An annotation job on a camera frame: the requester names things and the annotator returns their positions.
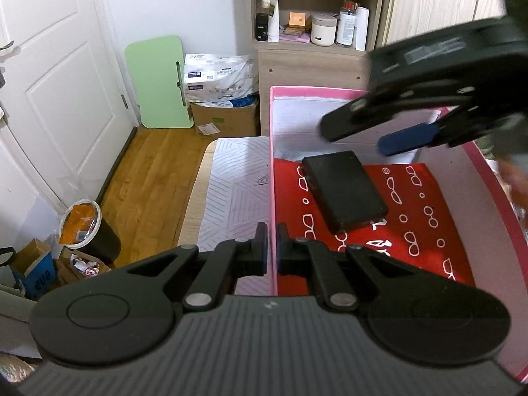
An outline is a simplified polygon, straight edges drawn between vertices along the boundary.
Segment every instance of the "pink box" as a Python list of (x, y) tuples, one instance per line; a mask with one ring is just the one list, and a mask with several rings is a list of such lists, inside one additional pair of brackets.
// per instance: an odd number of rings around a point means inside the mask
[(495, 173), (474, 143), (439, 146), (390, 158), (377, 151), (390, 132), (432, 122), (447, 109), (401, 113), (390, 122), (329, 144), (317, 134), (322, 115), (364, 91), (312, 86), (274, 86), (270, 105), (271, 249), (277, 293), (274, 158), (353, 150), (363, 164), (423, 162), (440, 185), (472, 267), (475, 284), (497, 296), (511, 315), (511, 330), (498, 362), (512, 376), (528, 378), (528, 246)]

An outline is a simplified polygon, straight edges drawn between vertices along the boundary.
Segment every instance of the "red bag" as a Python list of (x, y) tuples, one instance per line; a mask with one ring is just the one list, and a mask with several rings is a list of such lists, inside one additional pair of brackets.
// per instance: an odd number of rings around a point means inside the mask
[[(389, 207), (379, 223), (332, 235), (308, 189), (298, 162), (274, 159), (277, 223), (286, 223), (290, 237), (323, 241), (344, 252), (350, 244), (365, 245), (395, 259), (458, 282), (475, 285), (455, 223), (440, 187), (425, 164), (366, 165), (365, 170)], [(306, 282), (277, 277), (279, 295), (306, 295)]]

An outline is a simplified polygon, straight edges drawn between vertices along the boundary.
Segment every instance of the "wooden shelf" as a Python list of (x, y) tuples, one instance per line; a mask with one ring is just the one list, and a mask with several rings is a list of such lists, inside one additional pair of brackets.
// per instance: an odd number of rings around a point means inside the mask
[(320, 52), (334, 55), (366, 57), (367, 52), (356, 50), (353, 47), (341, 47), (333, 44), (332, 46), (317, 46), (313, 43), (287, 42), (280, 40), (277, 43), (259, 42), (253, 39), (254, 49), (265, 50), (300, 50), (308, 52)]

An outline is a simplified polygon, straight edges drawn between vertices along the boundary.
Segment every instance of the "gray ribbed surface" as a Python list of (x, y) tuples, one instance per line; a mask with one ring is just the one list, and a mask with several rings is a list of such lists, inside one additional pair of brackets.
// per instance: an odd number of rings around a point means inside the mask
[(165, 345), (105, 371), (46, 363), (20, 387), (27, 395), (513, 395), (520, 385), (493, 362), (429, 370), (369, 340), (358, 320), (314, 298), (226, 297), (188, 314)]

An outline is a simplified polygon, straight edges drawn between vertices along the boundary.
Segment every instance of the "door frame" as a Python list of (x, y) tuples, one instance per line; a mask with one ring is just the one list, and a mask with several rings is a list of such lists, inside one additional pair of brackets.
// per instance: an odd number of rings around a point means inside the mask
[[(116, 49), (114, 47), (114, 36), (115, 32), (112, 31), (109, 23), (109, 18), (107, 17), (107, 9), (105, 5), (105, 0), (94, 0), (96, 6), (97, 20), (99, 23), (99, 29), (101, 31), (102, 39), (105, 44), (107, 58), (110, 62), (110, 67), (112, 68), (114, 78), (117, 82), (120, 92), (125, 97), (125, 100), (128, 103), (128, 109), (126, 114), (128, 115), (130, 122), (133, 126), (139, 126), (139, 121), (136, 116), (136, 113), (133, 108), (132, 101), (129, 97), (128, 90), (125, 87), (125, 82), (123, 80), (121, 70), (117, 61)], [(0, 40), (3, 40), (4, 31), (0, 28)], [(33, 166), (29, 158), (26, 156), (22, 148), (20, 147), (17, 139), (9, 129), (9, 113), (5, 111), (4, 118), (0, 118), (0, 143), (3, 143), (7, 150), (10, 152), (12, 158), (20, 167), (20, 170), (25, 174), (27, 179), (31, 182), (36, 191), (40, 196), (59, 214), (63, 213), (67, 207), (66, 205), (57, 197), (55, 192), (48, 186), (46, 181), (42, 178), (36, 168)]]

